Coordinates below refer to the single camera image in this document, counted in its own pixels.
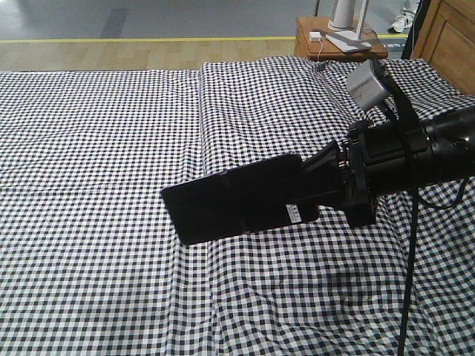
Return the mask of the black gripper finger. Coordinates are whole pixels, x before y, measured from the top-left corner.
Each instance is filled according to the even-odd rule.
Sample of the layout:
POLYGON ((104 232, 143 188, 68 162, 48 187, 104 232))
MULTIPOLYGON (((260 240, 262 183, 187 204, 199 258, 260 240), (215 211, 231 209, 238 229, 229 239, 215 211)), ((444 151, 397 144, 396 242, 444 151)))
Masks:
POLYGON ((338 170, 340 155, 341 151, 338 143, 333 140, 317 154, 303 162, 304 172, 309 174, 333 174, 338 170))
POLYGON ((304 210, 326 206, 339 209, 345 187, 340 174, 299 174, 296 177, 296 205, 304 210))

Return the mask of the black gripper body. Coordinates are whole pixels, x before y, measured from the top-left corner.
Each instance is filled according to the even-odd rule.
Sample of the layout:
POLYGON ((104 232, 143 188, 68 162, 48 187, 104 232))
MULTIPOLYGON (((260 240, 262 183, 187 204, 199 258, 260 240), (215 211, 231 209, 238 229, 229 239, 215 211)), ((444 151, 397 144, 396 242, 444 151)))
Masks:
POLYGON ((374 127, 367 120, 350 126, 343 144, 346 166, 342 211, 351 228, 376 222, 376 198, 413 186, 412 170, 423 181, 422 168, 430 153, 422 127, 405 130, 386 122, 374 127))

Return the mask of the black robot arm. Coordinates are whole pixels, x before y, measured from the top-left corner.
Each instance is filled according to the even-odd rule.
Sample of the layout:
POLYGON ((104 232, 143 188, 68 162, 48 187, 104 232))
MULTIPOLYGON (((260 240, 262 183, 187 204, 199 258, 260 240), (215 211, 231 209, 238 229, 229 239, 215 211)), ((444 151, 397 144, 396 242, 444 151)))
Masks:
POLYGON ((350 126, 342 145, 332 141, 304 161, 294 202, 343 211, 352 228, 376 221, 376 199, 474 175, 474 108, 432 119, 412 119, 404 128, 390 121, 350 126))

